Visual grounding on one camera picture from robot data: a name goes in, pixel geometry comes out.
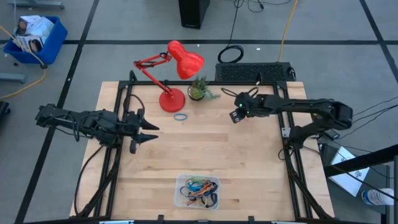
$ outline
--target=lamp shade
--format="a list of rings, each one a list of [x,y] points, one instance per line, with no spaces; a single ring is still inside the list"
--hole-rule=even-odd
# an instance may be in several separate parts
[[[193,52],[187,52],[184,46],[177,40],[172,40],[168,44],[167,50],[177,61],[177,73],[182,80],[194,76],[205,64],[205,59],[202,56]]]

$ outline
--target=gray floor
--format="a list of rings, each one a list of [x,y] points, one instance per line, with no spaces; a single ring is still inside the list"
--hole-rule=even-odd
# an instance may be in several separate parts
[[[385,40],[398,40],[395,0],[366,1]],[[17,15],[41,14],[61,18],[68,29],[68,40],[79,40],[93,0],[63,1],[65,10],[17,9]],[[12,6],[1,3],[0,25],[12,29]],[[265,11],[252,13],[245,5],[238,11],[235,39],[279,40],[293,1],[281,6],[266,5]],[[167,40],[228,39],[234,6],[228,0],[212,0],[200,30],[180,26],[177,0],[100,0],[88,40]],[[0,33],[0,40],[6,36]],[[287,34],[289,40],[376,40],[359,1],[300,0]],[[188,50],[204,56],[200,72],[209,80],[215,76],[218,52],[225,44],[192,44]],[[242,62],[274,62],[278,45],[243,45]],[[49,66],[47,78],[20,95],[7,99],[12,113],[0,129],[0,222],[15,220],[27,184],[41,150],[46,129],[35,125],[40,105],[57,103],[70,69],[77,45],[64,45],[56,62]],[[398,46],[388,46],[398,60]],[[65,102],[68,110],[93,110],[101,82],[127,79],[131,69],[139,80],[147,78],[133,68],[132,62],[166,50],[166,45],[85,45]],[[234,58],[228,52],[225,60]],[[334,98],[358,111],[398,95],[397,82],[378,45],[286,45],[282,61],[290,62],[297,80],[305,84],[309,98]],[[28,83],[41,76],[37,65],[12,64],[11,57],[0,57],[0,72],[27,75]],[[159,79],[178,80],[175,62],[153,68]],[[0,96],[18,90],[19,83],[0,82]],[[375,151],[398,139],[398,120],[389,111],[370,125],[342,139],[340,143]],[[70,136],[56,133],[45,161],[42,175],[27,213],[26,222],[66,218],[80,170],[86,141],[75,142]],[[345,204],[330,186],[336,216],[342,220],[378,223],[379,215]]]

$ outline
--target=lamp arm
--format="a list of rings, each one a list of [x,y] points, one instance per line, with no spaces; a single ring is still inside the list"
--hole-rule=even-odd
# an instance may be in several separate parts
[[[158,59],[158,58],[162,58],[163,60],[160,60],[158,62],[154,62],[153,60]],[[163,63],[169,62],[172,59],[172,57],[170,55],[168,55],[167,53],[160,53],[156,56],[144,59],[144,60],[140,60],[140,61],[136,61],[134,62],[134,66],[136,66],[136,68],[138,68],[140,71],[143,72],[143,74],[145,74],[148,78],[150,78],[157,86],[159,86],[163,91],[165,91],[167,94],[170,94],[173,96],[173,93],[170,91],[169,88],[167,88],[165,85],[163,85],[160,81],[158,81],[155,77],[153,77],[147,70],[146,68],[151,68],[154,67],[156,65],[161,65]]]

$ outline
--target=white bottle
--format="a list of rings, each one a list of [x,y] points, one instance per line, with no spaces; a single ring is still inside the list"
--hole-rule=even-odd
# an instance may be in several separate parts
[[[379,189],[391,196],[394,196],[392,189]],[[393,205],[394,199],[384,195],[377,190],[364,190],[362,192],[362,199],[368,205]]]

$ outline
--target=lamp base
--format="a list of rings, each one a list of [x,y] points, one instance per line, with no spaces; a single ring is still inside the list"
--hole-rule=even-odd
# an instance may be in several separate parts
[[[173,96],[164,91],[160,94],[159,103],[164,111],[173,113],[184,107],[185,96],[182,91],[177,88],[171,88],[170,91],[173,93]]]

